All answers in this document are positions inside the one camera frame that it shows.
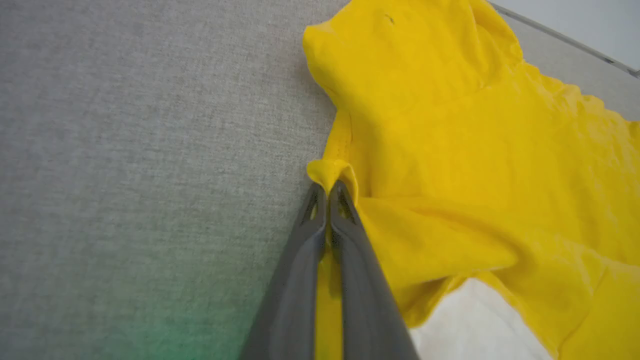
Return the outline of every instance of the gray textured background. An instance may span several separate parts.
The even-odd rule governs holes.
[[[0,3],[0,359],[236,356],[335,113],[301,35],[345,3]],[[509,23],[638,119],[637,79]]]

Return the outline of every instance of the gray upholstered surface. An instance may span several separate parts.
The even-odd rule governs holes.
[[[301,34],[345,2],[0,4],[0,359],[235,357],[334,114]],[[638,118],[637,79],[516,33]]]

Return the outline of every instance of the yellow shirt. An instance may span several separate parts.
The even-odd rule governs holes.
[[[542,76],[483,0],[353,0],[303,45],[337,116],[308,174],[340,177],[409,326],[466,278],[552,357],[640,357],[638,124]],[[317,358],[341,357],[337,265]]]

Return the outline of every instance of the gray fabric surface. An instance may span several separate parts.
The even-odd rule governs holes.
[[[0,359],[235,358],[335,112],[301,35],[344,3],[0,4]],[[637,118],[636,79],[516,33]]]

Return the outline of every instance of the yellow fabric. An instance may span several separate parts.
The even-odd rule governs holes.
[[[308,174],[350,186],[408,325],[477,277],[554,358],[640,358],[636,123],[524,62],[483,0],[354,0],[303,45],[337,107]],[[318,359],[341,357],[336,270]]]

